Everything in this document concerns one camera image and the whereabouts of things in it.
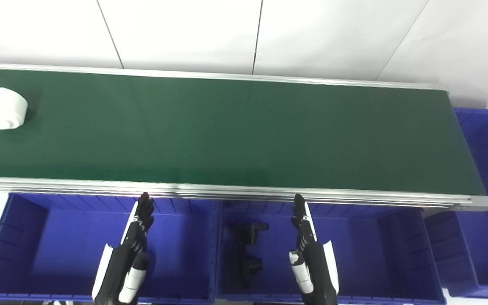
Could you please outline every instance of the robotic hand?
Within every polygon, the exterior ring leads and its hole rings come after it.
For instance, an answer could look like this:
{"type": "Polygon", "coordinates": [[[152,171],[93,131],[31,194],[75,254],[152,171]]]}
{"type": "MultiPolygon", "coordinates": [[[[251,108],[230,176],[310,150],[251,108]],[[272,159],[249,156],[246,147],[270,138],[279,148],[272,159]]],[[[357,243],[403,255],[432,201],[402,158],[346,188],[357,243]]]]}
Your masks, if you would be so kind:
{"type": "Polygon", "coordinates": [[[145,250],[153,210],[153,199],[143,193],[133,206],[120,245],[115,249],[105,245],[91,292],[95,305],[137,304],[137,292],[150,263],[145,250]]]}
{"type": "Polygon", "coordinates": [[[291,268],[305,305],[337,305],[338,271],[331,241],[321,245],[308,203],[295,195],[291,223],[297,229],[297,249],[289,252],[291,268]]]}

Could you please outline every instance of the black bracket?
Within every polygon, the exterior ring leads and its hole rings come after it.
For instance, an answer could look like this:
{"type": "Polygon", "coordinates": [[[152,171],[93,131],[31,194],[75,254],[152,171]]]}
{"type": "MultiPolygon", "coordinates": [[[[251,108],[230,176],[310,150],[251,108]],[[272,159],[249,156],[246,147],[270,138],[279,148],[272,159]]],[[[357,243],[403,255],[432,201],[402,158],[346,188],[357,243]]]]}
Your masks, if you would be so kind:
{"type": "Polygon", "coordinates": [[[250,224],[234,224],[229,226],[238,243],[238,269],[243,288],[250,288],[252,275],[263,270],[263,260],[246,252],[247,245],[255,245],[260,230],[268,230],[269,224],[252,222],[250,224]]]}

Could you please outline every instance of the white tile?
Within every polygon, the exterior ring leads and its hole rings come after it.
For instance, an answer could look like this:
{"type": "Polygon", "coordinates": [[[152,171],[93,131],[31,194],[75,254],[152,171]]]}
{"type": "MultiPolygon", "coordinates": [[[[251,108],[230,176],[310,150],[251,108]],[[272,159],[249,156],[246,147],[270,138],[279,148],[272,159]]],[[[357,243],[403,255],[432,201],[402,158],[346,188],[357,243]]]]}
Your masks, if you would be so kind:
{"type": "Polygon", "coordinates": [[[427,0],[264,0],[255,74],[374,80],[427,0]]]}
{"type": "Polygon", "coordinates": [[[260,0],[100,0],[126,68],[251,73],[260,0]]]}
{"type": "Polygon", "coordinates": [[[445,83],[453,104],[488,103],[488,1],[430,0],[378,78],[445,83]]]}
{"type": "Polygon", "coordinates": [[[95,0],[0,0],[0,62],[121,67],[95,0]]]}

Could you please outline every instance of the blue storage crate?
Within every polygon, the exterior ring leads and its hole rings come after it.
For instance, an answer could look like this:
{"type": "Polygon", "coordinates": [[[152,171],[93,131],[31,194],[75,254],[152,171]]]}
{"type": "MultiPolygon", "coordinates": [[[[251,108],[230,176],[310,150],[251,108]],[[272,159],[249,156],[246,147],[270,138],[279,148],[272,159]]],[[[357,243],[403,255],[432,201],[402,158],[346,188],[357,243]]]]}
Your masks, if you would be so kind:
{"type": "MultiPolygon", "coordinates": [[[[301,302],[289,263],[297,232],[292,203],[226,201],[222,206],[219,297],[232,301],[301,302]],[[238,277],[230,224],[266,222],[250,255],[263,260],[249,289],[238,277]]],[[[333,241],[340,303],[445,304],[419,209],[358,205],[310,205],[320,242],[333,241]]]]}
{"type": "MultiPolygon", "coordinates": [[[[455,108],[488,194],[488,110],[455,108]]],[[[453,297],[488,298],[488,211],[425,220],[441,283],[453,297]]]]}
{"type": "MultiPolygon", "coordinates": [[[[104,245],[118,245],[135,200],[11,195],[0,221],[0,299],[92,301],[104,245]]],[[[213,303],[219,203],[160,198],[154,214],[139,301],[213,303]]]]}

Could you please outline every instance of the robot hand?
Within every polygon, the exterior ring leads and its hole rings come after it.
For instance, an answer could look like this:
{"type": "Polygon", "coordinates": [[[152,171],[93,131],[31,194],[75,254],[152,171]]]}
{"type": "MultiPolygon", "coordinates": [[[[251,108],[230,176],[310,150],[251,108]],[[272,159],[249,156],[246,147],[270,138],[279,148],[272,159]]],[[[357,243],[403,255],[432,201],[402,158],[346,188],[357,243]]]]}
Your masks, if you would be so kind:
{"type": "Polygon", "coordinates": [[[137,304],[137,292],[150,263],[145,250],[153,210],[153,199],[143,193],[129,215],[120,245],[114,249],[105,245],[91,292],[95,305],[137,304]]]}
{"type": "Polygon", "coordinates": [[[295,195],[291,223],[297,229],[297,249],[289,252],[291,268],[305,305],[337,305],[338,271],[331,241],[321,245],[308,203],[295,195]]]}

